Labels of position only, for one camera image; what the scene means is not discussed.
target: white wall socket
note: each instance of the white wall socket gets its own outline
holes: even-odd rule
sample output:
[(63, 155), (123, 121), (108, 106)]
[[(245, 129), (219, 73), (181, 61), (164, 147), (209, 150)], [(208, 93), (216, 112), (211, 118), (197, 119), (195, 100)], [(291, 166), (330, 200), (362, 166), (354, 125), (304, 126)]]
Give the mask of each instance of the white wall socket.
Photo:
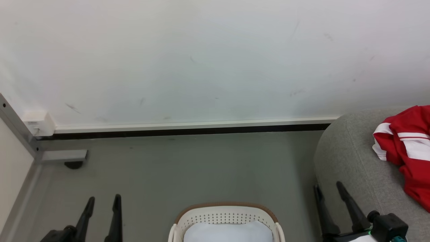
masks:
[(55, 131), (55, 124), (47, 112), (27, 112), (22, 121), (33, 136), (51, 136)]

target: gray fabric ottoman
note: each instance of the gray fabric ottoman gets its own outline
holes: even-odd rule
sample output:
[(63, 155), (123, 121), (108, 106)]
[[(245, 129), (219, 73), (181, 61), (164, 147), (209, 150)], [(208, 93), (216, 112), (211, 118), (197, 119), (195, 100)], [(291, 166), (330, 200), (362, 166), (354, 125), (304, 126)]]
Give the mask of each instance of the gray fabric ottoman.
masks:
[(378, 124), (405, 109), (346, 114), (322, 135), (314, 158), (316, 177), (330, 214), (342, 233), (352, 231), (352, 223), (336, 188), (338, 180), (365, 215), (372, 210), (395, 213), (409, 225), (408, 241), (430, 241), (430, 214), (403, 192), (404, 179), (398, 167), (379, 160), (372, 150), (375, 143), (372, 134)]

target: white stripe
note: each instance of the white stripe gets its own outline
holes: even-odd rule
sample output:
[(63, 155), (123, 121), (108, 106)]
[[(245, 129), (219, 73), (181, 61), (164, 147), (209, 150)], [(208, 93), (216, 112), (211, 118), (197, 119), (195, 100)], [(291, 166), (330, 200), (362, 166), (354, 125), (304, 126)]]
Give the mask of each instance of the white stripe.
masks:
[(372, 146), (372, 149), (375, 151), (376, 155), (379, 157), (380, 160), (386, 161), (387, 158), (387, 151), (381, 149), (381, 146), (375, 139), (375, 144)]
[(430, 161), (430, 140), (405, 140), (403, 144), (409, 158)]
[(399, 138), (401, 138), (401, 137), (423, 137), (423, 138), (429, 138), (430, 139), (430, 135), (425, 134), (425, 133), (397, 133), (397, 135), (399, 136)]
[(393, 132), (390, 129), (390, 123), (382, 123), (376, 127), (375, 132), (373, 133), (389, 133), (393, 134)]
[(400, 140), (404, 141), (404, 140), (429, 140), (429, 139), (426, 139), (426, 138), (401, 138)]

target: white cloth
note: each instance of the white cloth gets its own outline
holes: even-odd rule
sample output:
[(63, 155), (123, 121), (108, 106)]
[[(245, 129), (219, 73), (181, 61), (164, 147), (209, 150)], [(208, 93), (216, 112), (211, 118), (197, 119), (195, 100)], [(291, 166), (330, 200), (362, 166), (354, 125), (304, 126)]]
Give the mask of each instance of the white cloth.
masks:
[(197, 223), (184, 235), (184, 242), (273, 242), (272, 231), (253, 221), (245, 224)]
[(351, 242), (377, 242), (371, 235), (361, 236)]

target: black caster wheel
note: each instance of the black caster wheel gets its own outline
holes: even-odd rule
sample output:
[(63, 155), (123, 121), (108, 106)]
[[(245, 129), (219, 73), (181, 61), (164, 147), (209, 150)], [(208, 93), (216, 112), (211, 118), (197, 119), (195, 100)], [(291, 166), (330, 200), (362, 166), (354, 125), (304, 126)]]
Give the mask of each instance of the black caster wheel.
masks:
[(82, 167), (83, 161), (68, 161), (64, 162), (64, 165), (72, 170), (76, 170)]

